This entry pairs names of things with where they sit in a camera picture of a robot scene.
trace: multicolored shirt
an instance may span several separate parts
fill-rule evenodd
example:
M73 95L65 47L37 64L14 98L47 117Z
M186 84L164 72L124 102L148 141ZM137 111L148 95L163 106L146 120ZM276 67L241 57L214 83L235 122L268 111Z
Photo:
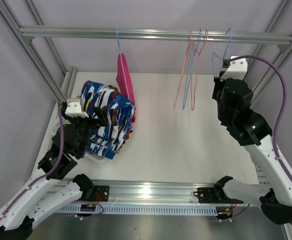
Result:
M84 110L91 118L97 118L94 107L106 106L108 126L93 129L88 143L88 152L113 159L130 132L135 106L116 88L87 81L81 90Z

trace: white basket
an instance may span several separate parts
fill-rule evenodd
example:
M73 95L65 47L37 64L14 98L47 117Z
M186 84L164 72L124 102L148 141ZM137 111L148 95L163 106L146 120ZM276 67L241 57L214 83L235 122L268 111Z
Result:
M64 125L71 124L68 120L65 120L64 118L62 118L62 123ZM50 129L51 135L54 136L57 133L57 130L60 128L60 126L61 126L60 120L59 120L59 118L57 118ZM90 154L88 152L85 153L85 157L87 157L88 159L93 160L95 163L99 163L99 164L105 163L107 161L106 157L98 156L96 154Z

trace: hanging garment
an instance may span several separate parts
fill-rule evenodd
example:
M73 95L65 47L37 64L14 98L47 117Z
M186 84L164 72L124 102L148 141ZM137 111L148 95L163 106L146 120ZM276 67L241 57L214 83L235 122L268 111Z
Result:
M134 114L134 104L114 87L87 81L81 90L84 110L91 118L96 118L94 107L105 109L108 126L93 129L88 141L88 152L113 159L129 137Z
M129 99L135 105L134 90L131 80L130 71L128 69L126 57L124 53L120 53L117 58L117 77L116 81L121 94ZM135 122L135 112L132 116L132 123Z

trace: patterned cloth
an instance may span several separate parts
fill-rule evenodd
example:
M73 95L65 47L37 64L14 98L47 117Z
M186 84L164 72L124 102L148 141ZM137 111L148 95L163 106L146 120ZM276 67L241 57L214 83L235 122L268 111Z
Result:
M122 144L129 138L135 106L113 86L87 81L81 90L84 110L91 118L97 118L94 107L106 107L108 126L93 129L88 152L113 159Z

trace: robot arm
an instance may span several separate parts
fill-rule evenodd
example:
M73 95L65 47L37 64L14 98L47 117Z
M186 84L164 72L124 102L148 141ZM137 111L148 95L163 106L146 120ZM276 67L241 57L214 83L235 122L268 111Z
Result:
M292 222L292 181L278 161L272 144L272 130L266 120L251 107L253 92L243 78L245 59L230 62L226 72L214 78L212 98L217 101L218 119L262 168L272 188L249 185L232 177L223 177L215 184L230 199L239 199L261 207L276 224ZM292 168L281 154L281 160L292 175Z
M98 118L93 119L83 111L82 105L81 100L77 98L62 103L61 114L70 124L63 126L63 152L60 162L56 165L61 147L61 135L58 130L52 138L51 149L38 163L38 168L30 179L10 202L0 208L0 240L26 239L33 228L56 210L75 200L89 200L93 194L94 184L87 176L81 174L60 192L38 202L77 165L72 157L84 157L91 129L108 124L100 108L95 108Z

